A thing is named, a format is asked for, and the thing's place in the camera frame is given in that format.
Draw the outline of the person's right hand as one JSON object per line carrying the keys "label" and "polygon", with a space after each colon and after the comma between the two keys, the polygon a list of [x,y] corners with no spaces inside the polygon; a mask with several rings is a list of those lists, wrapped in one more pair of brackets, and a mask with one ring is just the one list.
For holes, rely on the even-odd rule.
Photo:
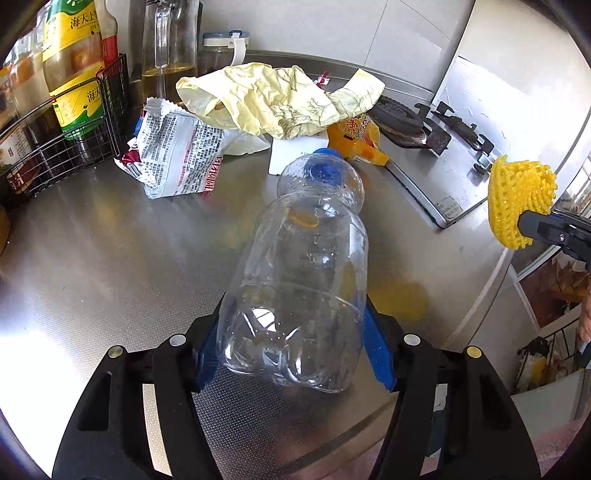
{"label": "person's right hand", "polygon": [[581,303],[578,336],[585,343],[591,342],[591,289],[587,290],[585,299]]}

